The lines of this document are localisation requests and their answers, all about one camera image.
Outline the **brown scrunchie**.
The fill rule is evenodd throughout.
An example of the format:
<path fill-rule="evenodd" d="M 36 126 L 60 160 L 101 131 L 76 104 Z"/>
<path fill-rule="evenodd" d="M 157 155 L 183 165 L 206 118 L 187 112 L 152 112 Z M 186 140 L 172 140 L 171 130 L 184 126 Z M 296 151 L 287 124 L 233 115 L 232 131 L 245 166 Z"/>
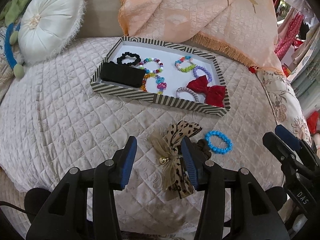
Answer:
<path fill-rule="evenodd" d="M 199 149 L 199 151 L 201 151 L 204 154 L 204 156 L 206 157 L 207 160 L 209 160 L 211 158 L 212 153 L 210 152 L 208 142 L 205 139 L 200 139 L 196 143 L 196 146 Z"/>

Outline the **leopard print hair bow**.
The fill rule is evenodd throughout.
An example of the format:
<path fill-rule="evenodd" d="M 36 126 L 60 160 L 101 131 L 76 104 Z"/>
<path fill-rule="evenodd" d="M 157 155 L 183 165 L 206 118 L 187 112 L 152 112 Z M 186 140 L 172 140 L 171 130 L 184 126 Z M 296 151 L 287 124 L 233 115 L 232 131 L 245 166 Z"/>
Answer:
<path fill-rule="evenodd" d="M 151 133 L 150 141 L 160 155 L 165 200 L 183 199 L 194 193 L 184 165 L 181 141 L 184 137 L 191 138 L 201 131 L 199 124 L 181 120 L 170 124 L 165 132 L 157 129 Z"/>

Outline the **black scrunchie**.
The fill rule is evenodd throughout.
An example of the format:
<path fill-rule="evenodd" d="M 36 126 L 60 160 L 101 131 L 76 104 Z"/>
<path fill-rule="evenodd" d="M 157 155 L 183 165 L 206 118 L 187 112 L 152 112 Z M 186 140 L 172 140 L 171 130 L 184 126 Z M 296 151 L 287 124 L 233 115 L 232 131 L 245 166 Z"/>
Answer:
<path fill-rule="evenodd" d="M 141 58 L 138 54 L 126 51 L 117 58 L 117 64 L 121 64 L 128 67 L 134 67 L 141 62 Z"/>

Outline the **floral bed skirt fabric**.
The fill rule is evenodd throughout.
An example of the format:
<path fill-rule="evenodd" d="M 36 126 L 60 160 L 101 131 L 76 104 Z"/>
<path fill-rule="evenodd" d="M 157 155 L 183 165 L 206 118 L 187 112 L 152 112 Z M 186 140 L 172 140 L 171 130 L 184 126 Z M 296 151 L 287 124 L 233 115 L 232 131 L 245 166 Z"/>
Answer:
<path fill-rule="evenodd" d="M 283 125 L 297 138 L 311 145 L 306 118 L 286 76 L 270 70 L 260 70 L 257 78 L 267 94 L 276 124 Z"/>

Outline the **red velvet bow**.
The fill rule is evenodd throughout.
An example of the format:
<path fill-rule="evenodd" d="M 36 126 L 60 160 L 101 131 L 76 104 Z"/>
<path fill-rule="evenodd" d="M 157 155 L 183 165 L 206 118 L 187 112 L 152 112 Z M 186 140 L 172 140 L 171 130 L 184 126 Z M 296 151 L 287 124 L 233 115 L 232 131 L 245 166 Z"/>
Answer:
<path fill-rule="evenodd" d="M 187 84 L 187 88 L 197 94 L 203 94 L 205 96 L 204 103 L 215 107 L 224 107 L 223 101 L 226 87 L 219 85 L 209 86 L 205 75 L 190 81 Z"/>

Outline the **small red object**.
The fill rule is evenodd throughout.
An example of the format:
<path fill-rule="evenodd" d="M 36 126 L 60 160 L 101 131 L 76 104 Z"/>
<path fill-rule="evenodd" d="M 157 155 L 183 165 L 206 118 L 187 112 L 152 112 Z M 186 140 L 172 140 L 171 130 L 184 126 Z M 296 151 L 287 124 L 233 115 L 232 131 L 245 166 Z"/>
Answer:
<path fill-rule="evenodd" d="M 257 66 L 251 66 L 248 69 L 251 73 L 255 74 L 259 68 Z"/>

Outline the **quilted beige bedspread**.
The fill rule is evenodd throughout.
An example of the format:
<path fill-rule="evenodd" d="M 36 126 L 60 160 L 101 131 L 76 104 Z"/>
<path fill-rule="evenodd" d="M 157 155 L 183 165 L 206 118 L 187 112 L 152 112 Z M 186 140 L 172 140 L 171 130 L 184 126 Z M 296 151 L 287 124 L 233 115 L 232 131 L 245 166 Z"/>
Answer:
<path fill-rule="evenodd" d="M 259 79 L 248 69 L 216 56 L 225 79 L 230 111 L 223 117 L 121 99 L 93 92 L 89 81 L 116 38 L 73 42 L 63 54 L 25 71 L 1 102 L 1 200 L 23 206 L 34 187 L 52 190 L 71 167 L 96 167 L 137 138 L 129 184 L 115 193 L 120 228 L 167 235 L 196 230 L 203 193 L 166 200 L 161 167 L 149 142 L 155 129 L 166 131 L 184 120 L 198 123 L 201 139 L 218 130 L 233 143 L 231 152 L 215 154 L 221 167 L 251 171 L 262 188 L 279 186 L 283 173 L 262 137 L 276 120 Z"/>

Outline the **striped shallow tray box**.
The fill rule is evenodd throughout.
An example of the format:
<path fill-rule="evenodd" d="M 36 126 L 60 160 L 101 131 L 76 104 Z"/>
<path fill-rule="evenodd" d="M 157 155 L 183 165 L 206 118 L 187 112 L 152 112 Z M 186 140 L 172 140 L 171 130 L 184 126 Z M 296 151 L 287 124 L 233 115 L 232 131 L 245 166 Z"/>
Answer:
<path fill-rule="evenodd" d="M 103 81 L 100 78 L 100 73 L 104 63 L 114 61 L 121 53 L 131 50 L 136 51 L 141 56 L 160 56 L 164 59 L 164 81 L 168 87 L 163 94 L 157 94 L 156 88 L 152 85 L 147 85 L 148 91 L 143 92 L 137 88 L 119 85 L 108 81 Z M 105 93 L 133 100 L 146 101 L 159 105 L 186 109 L 203 114 L 224 116 L 230 109 L 230 102 L 228 92 L 225 92 L 223 98 L 223 106 L 212 106 L 204 102 L 204 96 L 200 96 L 200 101 L 195 102 L 190 96 L 185 96 L 181 99 L 175 97 L 178 86 L 186 85 L 194 77 L 191 73 L 182 73 L 175 69 L 174 59 L 178 56 L 189 55 L 200 66 L 205 67 L 212 75 L 210 85 L 226 86 L 220 66 L 215 56 L 205 53 L 203 51 L 191 48 L 184 44 L 175 44 L 171 42 L 164 42 L 159 40 L 152 40 L 140 37 L 121 37 L 117 43 L 106 54 L 93 74 L 90 85 L 93 91 L 97 93 Z"/>

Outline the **black velvet pouch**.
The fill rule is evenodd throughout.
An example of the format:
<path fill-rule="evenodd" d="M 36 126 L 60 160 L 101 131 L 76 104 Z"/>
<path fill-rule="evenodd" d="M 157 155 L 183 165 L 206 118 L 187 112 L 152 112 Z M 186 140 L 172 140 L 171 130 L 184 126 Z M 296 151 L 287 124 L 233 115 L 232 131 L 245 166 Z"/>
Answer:
<path fill-rule="evenodd" d="M 110 61 L 103 63 L 100 78 L 106 82 L 139 88 L 143 84 L 145 74 L 146 71 L 144 69 L 116 64 Z"/>

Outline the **hanging red clothes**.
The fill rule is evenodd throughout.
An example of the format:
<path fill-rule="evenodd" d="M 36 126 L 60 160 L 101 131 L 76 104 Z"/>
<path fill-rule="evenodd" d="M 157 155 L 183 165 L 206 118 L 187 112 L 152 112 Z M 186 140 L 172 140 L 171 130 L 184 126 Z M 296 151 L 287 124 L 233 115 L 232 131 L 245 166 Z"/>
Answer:
<path fill-rule="evenodd" d="M 303 44 L 291 56 L 293 63 L 297 65 L 311 47 L 317 34 L 319 34 L 319 20 L 307 0 L 284 0 L 284 2 L 290 5 L 291 8 L 283 23 L 278 27 L 278 43 L 274 52 L 278 59 L 282 60 L 293 44 L 302 24 L 306 23 L 309 31 L 306 33 L 306 37 L 303 38 Z"/>

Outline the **peach fringed blanket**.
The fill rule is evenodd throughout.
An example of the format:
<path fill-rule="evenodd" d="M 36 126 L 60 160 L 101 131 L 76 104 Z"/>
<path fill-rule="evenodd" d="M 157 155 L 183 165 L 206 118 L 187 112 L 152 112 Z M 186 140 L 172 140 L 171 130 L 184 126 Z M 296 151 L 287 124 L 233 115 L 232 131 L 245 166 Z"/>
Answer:
<path fill-rule="evenodd" d="M 272 0 L 120 0 L 126 36 L 188 40 L 256 70 L 282 73 Z"/>

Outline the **beige bed headboard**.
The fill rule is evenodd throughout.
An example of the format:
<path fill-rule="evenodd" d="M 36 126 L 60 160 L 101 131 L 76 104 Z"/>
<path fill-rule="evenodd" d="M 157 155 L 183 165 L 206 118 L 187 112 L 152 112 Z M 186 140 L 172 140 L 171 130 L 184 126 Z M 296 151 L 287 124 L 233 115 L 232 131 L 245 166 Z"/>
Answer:
<path fill-rule="evenodd" d="M 85 0 L 86 10 L 77 38 L 120 37 L 120 0 Z"/>

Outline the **floral embroidered cushion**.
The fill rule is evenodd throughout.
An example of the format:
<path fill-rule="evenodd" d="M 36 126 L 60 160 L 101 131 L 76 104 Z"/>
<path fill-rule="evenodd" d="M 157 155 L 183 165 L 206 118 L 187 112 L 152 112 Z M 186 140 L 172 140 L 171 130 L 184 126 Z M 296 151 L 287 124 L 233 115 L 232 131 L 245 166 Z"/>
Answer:
<path fill-rule="evenodd" d="M 0 87 L 0 100 L 3 99 L 7 93 L 13 79 L 14 72 L 11 69 L 7 58 L 5 56 L 4 45 L 5 45 L 5 35 L 7 27 L 1 24 L 1 87 Z"/>

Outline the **round white satin cushion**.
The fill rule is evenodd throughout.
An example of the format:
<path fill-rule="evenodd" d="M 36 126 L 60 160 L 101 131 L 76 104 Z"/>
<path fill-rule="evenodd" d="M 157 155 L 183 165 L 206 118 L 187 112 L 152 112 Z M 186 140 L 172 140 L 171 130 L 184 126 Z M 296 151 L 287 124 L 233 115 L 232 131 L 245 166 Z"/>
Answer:
<path fill-rule="evenodd" d="M 21 19 L 18 45 L 28 64 L 61 53 L 79 32 L 85 0 L 32 0 Z"/>

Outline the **green and blue plush toy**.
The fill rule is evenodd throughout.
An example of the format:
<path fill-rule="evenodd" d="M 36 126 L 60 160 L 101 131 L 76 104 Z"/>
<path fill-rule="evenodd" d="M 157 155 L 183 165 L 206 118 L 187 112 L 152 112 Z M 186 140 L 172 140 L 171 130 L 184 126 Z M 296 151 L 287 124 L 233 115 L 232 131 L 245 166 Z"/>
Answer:
<path fill-rule="evenodd" d="M 4 20 L 7 30 L 4 39 L 4 55 L 13 74 L 16 78 L 21 79 L 24 76 L 24 70 L 21 63 L 14 58 L 12 46 L 17 42 L 18 32 L 21 24 L 15 24 L 17 19 L 24 14 L 31 0 L 10 0 L 1 11 L 1 20 Z"/>

